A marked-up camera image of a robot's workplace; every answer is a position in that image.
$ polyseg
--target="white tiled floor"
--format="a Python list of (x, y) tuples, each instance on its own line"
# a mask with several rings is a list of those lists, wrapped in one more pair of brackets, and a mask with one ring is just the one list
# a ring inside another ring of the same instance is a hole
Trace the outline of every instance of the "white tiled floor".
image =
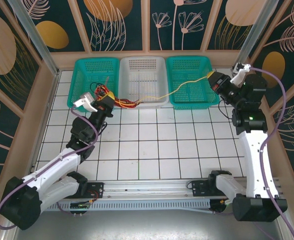
[[(75, 119), (66, 104), (71, 76), (71, 71), (61, 75), (36, 169), (70, 139)], [(231, 117), (232, 107), (223, 102), (220, 107)], [(205, 110), (174, 110), (170, 103), (161, 109), (116, 108), (113, 115), (106, 119), (95, 150), (77, 169), (90, 181), (206, 178), (220, 169), (246, 176), (235, 128), (217, 105)]]

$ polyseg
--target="purple cable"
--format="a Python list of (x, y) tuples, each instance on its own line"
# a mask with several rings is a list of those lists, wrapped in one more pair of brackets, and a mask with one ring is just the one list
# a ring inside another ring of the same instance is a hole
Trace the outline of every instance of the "purple cable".
[(263, 228), (260, 227), (256, 222), (253, 222), (253, 224), (257, 227), (257, 229), (259, 229), (261, 232), (263, 232), (268, 238), (270, 238), (271, 240), (276, 240), (270, 234), (268, 234), (266, 231), (264, 231)]
[[(95, 132), (95, 139), (94, 141), (89, 144), (88, 146), (85, 146), (81, 149), (78, 149), (76, 151), (72, 151), (72, 152), (69, 152), (65, 155), (63, 155), (61, 158), (58, 158), (57, 160), (55, 160), (53, 163), (51, 163), (49, 166), (47, 166), (44, 170), (42, 170), (41, 172), (39, 172), (38, 174), (36, 174), (36, 178), (38, 178), (39, 176), (43, 175), (46, 171), (48, 171), (52, 166), (54, 166), (57, 162), (61, 161), (62, 159), (64, 159), (65, 157), (68, 157), (72, 154), (76, 154), (78, 152), (82, 152), (84, 150), (87, 150), (88, 148), (92, 147), (98, 140), (98, 131), (97, 129), (94, 127), (94, 125), (88, 120), (86, 119), (85, 117), (77, 114), (74, 112), (74, 109), (75, 109), (75, 106), (73, 106), (70, 111), (72, 114), (74, 114), (75, 116), (79, 117), (80, 119), (82, 119), (83, 121), (85, 121), (92, 129), (93, 131)], [(0, 209), (2, 208), (3, 204), (12, 196), (14, 195), (18, 190), (20, 190), (21, 188), (23, 188), (24, 186), (26, 186), (28, 183), (32, 182), (33, 180), (35, 180), (35, 178), (31, 178), (29, 180), (27, 180), (26, 182), (24, 182), (23, 184), (19, 185), (17, 188), (15, 188), (14, 190), (12, 190), (10, 193), (8, 193), (8, 195), (6, 195), (3, 200), (0, 202)], [(12, 229), (16, 227), (16, 225), (12, 225), (12, 226), (2, 226), (0, 225), (0, 229), (1, 230), (9, 230), (9, 229)]]
[(279, 128), (279, 125), (280, 125), (280, 123), (282, 121), (283, 115), (285, 113), (286, 102), (287, 102), (286, 91), (285, 91), (285, 88), (284, 88), (281, 80), (277, 76), (275, 76), (274, 74), (272, 74), (271, 72), (268, 72), (268, 71), (265, 71), (265, 70), (262, 70), (262, 69), (259, 69), (259, 68), (255, 68), (255, 67), (251, 67), (250, 69), (251, 70), (254, 70), (254, 71), (257, 71), (257, 72), (261, 72), (261, 73), (268, 74), (268, 75), (272, 76), (278, 82), (278, 84), (280, 85), (280, 88), (282, 90), (282, 94), (283, 94), (283, 105), (282, 105), (282, 110), (281, 110), (280, 117), (279, 117), (279, 119), (277, 121), (277, 124), (276, 124), (275, 128), (271, 132), (271, 134), (261, 144), (259, 155), (260, 155), (260, 165), (261, 165), (262, 178), (263, 178), (263, 182), (264, 182), (265, 187), (266, 187), (266, 191), (267, 191), (267, 193), (269, 195), (269, 198), (271, 199), (272, 203), (274, 204), (274, 206), (276, 207), (277, 211), (281, 215), (282, 219), (285, 221), (286, 225), (288, 226), (288, 228), (289, 228), (289, 230), (292, 233), (292, 236), (294, 238), (294, 229), (293, 229), (293, 227), (289, 223), (289, 221), (286, 218), (286, 216), (284, 215), (284, 213), (281, 211), (279, 205), (277, 204), (276, 200), (274, 199), (274, 197), (272, 196), (272, 194), (270, 192), (269, 184), (268, 184), (267, 177), (266, 177), (265, 167), (264, 167), (264, 163), (263, 163), (263, 149), (267, 145), (268, 141), (272, 138), (272, 136), (277, 132), (277, 130)]

